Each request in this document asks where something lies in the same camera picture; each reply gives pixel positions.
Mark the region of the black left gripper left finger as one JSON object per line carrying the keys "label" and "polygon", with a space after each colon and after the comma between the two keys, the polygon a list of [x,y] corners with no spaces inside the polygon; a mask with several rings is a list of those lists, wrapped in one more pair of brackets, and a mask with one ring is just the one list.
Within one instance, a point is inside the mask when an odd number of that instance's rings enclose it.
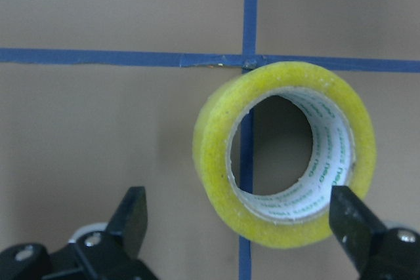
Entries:
{"label": "black left gripper left finger", "polygon": [[105,229],[122,246],[126,254],[138,258],[148,226],[146,190],[144,186],[130,187]]}

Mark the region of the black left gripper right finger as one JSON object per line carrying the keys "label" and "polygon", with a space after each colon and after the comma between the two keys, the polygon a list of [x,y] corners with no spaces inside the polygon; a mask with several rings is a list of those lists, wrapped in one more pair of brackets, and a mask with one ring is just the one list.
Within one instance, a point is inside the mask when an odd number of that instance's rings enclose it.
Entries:
{"label": "black left gripper right finger", "polygon": [[333,186],[329,226],[358,273],[364,273],[387,227],[348,187]]}

